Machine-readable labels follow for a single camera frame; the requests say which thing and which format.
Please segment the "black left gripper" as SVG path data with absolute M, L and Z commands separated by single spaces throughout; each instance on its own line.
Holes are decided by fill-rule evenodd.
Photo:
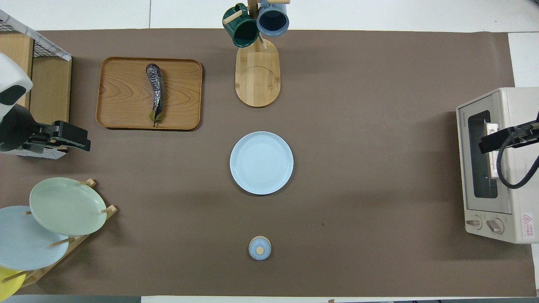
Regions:
M 65 121 L 54 121 L 51 125 L 42 124 L 42 133 L 47 136 L 48 146 L 55 146 L 55 150 L 68 152 L 73 146 L 89 152 L 91 141 L 88 140 L 88 131 Z

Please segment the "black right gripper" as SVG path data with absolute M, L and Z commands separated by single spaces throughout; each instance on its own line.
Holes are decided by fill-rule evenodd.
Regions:
M 533 120 L 484 136 L 480 138 L 478 147 L 482 154 L 490 153 L 500 150 L 505 140 L 509 139 L 510 141 L 507 147 L 520 148 L 522 146 L 536 144 L 538 142 L 538 136 L 538 121 Z

